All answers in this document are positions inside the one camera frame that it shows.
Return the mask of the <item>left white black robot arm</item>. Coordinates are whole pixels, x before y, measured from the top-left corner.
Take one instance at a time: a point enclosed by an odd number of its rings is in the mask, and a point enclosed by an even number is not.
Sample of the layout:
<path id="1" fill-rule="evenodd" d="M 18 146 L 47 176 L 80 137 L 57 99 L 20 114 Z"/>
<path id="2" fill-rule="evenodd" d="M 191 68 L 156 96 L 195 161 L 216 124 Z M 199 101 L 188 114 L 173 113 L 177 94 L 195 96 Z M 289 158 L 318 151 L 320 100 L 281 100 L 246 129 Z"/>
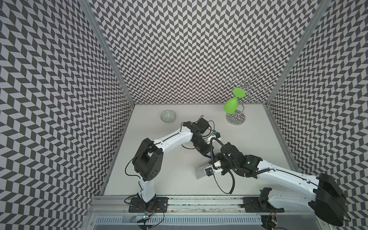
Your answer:
<path id="1" fill-rule="evenodd" d="M 144 203 L 149 203 L 156 197 L 154 178 L 161 170 L 163 157 L 166 153 L 190 142 L 202 156 L 210 157 L 209 153 L 213 148 L 203 136 L 209 127 L 209 122 L 200 117 L 196 122 L 183 122 L 177 131 L 163 138 L 157 140 L 146 138 L 142 141 L 131 162 L 137 173 L 136 176 L 140 178 L 138 197 Z"/>

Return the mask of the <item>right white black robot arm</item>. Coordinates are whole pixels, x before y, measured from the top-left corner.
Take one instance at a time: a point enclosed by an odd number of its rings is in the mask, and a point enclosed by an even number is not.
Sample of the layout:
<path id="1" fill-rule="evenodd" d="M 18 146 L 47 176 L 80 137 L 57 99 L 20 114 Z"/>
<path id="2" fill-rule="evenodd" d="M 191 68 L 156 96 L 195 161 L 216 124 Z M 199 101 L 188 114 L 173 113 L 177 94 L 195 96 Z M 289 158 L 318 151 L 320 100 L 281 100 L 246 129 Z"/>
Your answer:
<path id="1" fill-rule="evenodd" d="M 234 172 L 244 178 L 275 182 L 299 193 L 307 199 L 307 207 L 315 215 L 336 227 L 342 227 L 351 218 L 346 211 L 347 196 L 328 174 L 302 174 L 276 166 L 260 157 L 242 154 L 234 145 L 221 146 L 220 152 L 210 152 L 212 166 L 225 173 Z"/>

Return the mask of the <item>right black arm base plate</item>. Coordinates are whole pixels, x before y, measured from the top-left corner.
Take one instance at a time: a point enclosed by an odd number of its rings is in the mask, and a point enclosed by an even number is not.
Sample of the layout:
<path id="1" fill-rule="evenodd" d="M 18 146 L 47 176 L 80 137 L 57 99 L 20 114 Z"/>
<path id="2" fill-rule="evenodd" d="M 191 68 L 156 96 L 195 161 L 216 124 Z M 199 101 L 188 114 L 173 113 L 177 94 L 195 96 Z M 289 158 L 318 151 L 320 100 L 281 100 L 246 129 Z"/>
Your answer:
<path id="1" fill-rule="evenodd" d="M 272 206 L 268 200 L 262 200 L 261 202 L 257 197 L 243 197 L 243 204 L 240 205 L 241 208 L 245 209 L 246 213 L 271 213 L 276 211 L 277 213 L 284 213 L 283 208 L 277 209 Z"/>

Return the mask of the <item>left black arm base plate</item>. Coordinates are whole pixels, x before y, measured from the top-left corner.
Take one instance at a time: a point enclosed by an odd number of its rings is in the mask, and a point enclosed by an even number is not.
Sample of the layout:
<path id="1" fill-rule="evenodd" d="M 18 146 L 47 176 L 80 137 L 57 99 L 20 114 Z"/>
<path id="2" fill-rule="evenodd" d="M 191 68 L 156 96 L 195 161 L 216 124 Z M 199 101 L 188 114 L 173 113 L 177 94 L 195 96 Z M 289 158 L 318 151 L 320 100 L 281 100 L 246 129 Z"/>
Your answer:
<path id="1" fill-rule="evenodd" d="M 168 208 L 168 197 L 154 197 L 148 203 L 144 202 L 139 196 L 133 197 L 129 203 L 129 213 L 166 213 Z"/>

